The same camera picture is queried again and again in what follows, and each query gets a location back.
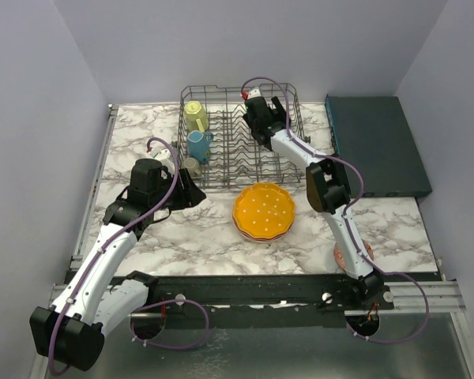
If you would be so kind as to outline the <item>blue floral mug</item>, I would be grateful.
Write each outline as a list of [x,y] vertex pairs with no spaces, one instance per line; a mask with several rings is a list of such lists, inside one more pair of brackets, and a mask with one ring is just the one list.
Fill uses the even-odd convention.
[[213,133],[211,131],[190,132],[187,136],[187,153],[189,157],[195,158],[200,164],[207,163],[210,159],[210,145],[213,142]]

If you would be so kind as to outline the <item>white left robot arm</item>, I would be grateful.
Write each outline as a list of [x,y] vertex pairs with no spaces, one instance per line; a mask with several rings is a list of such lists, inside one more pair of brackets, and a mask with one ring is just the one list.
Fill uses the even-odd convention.
[[121,289],[107,292],[124,257],[156,223],[156,211],[193,208],[205,198],[186,168],[171,174],[159,160],[138,159],[129,185],[107,206],[77,273],[49,307],[33,310],[29,325],[37,353],[51,365],[91,369],[113,328],[135,309],[149,312],[159,304],[157,278],[142,272],[130,273]]

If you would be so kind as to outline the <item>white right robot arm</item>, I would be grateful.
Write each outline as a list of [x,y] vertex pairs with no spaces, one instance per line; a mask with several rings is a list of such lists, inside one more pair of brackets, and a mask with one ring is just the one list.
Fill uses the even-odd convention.
[[290,118],[277,97],[268,105],[260,91],[254,89],[244,93],[243,98],[243,119],[256,142],[305,171],[308,203],[328,223],[350,277],[348,301],[356,309],[366,309],[376,300],[384,281],[372,265],[350,212],[350,187],[343,161],[296,137],[288,128]]

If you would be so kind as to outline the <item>red patterned glass bowl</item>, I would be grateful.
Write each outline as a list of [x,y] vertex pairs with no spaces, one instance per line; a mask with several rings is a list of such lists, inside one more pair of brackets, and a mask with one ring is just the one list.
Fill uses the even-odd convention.
[[[369,245],[369,243],[366,240],[364,240],[363,244],[365,246],[365,249],[366,249],[367,254],[370,257],[370,259],[374,260],[374,252],[373,252],[371,246]],[[340,247],[338,246],[337,243],[335,244],[335,246],[333,248],[333,256],[334,256],[335,262],[337,263],[339,268],[341,268],[343,271],[346,271],[346,267],[345,267],[345,263],[344,263],[344,257],[343,257],[342,251],[341,251],[341,249],[340,249]]]

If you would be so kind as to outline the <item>orange polka dot plate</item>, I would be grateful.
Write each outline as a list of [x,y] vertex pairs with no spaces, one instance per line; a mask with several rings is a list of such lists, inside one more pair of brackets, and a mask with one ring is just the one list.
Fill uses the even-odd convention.
[[235,199],[232,220],[253,237],[271,238],[293,225],[295,202],[286,189],[275,183],[255,183]]

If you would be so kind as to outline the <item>pale yellow mug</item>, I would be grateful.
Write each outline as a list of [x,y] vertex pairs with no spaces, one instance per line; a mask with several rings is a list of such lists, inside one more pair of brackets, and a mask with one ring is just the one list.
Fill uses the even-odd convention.
[[205,132],[209,129],[209,119],[200,102],[190,101],[186,103],[183,114],[189,132],[195,130]]

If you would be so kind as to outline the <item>small grey cup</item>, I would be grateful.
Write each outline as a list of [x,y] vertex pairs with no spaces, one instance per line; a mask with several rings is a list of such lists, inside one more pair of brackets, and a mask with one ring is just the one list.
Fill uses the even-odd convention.
[[192,178],[201,176],[201,164],[193,157],[187,157],[182,162],[182,167],[185,168]]

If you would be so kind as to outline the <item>grey wire dish rack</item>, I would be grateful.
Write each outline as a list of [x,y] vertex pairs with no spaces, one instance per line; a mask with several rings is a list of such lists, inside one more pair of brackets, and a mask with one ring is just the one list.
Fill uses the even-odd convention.
[[304,173],[293,163],[258,145],[243,116],[246,113],[239,87],[189,85],[180,95],[179,122],[175,147],[178,157],[188,157],[188,126],[184,106],[198,101],[206,111],[214,140],[208,163],[201,165],[201,175],[194,179],[202,190],[233,190],[256,182],[296,185]]

